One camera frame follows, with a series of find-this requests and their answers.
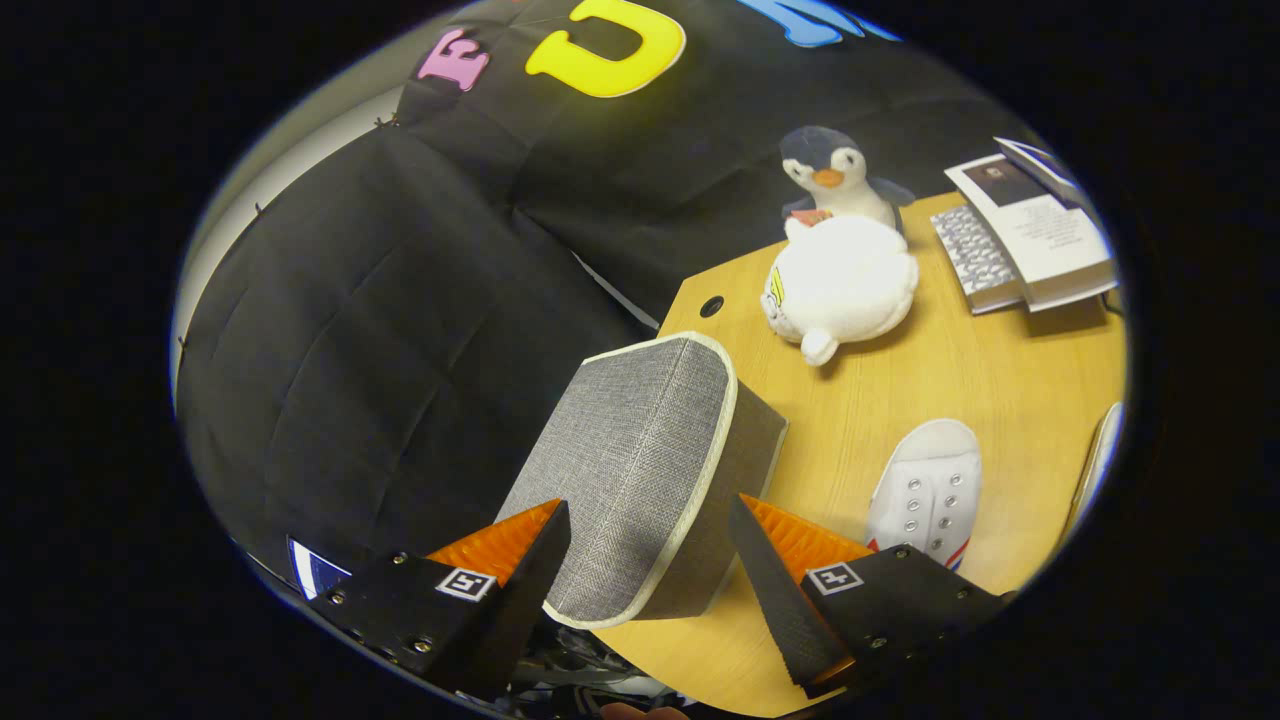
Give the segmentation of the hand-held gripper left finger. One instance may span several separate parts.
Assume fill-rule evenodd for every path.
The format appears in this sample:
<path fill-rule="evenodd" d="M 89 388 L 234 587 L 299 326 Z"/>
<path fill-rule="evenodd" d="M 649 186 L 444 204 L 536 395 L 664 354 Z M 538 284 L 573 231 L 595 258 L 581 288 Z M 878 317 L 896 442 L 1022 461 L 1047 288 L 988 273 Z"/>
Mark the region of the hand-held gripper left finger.
<path fill-rule="evenodd" d="M 506 694 L 571 541 L 552 498 L 419 556 L 396 552 L 319 591 L 308 610 L 348 641 L 447 693 Z"/>

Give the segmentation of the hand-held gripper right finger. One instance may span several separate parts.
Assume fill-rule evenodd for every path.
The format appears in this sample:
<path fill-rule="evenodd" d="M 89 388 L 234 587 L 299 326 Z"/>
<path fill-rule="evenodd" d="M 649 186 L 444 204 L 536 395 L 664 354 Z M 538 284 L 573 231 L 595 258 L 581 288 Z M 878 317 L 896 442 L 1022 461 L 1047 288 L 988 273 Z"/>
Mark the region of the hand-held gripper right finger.
<path fill-rule="evenodd" d="M 941 656 L 1012 601 L 909 544 L 859 544 L 750 495 L 728 529 L 791 683 L 861 693 Z"/>

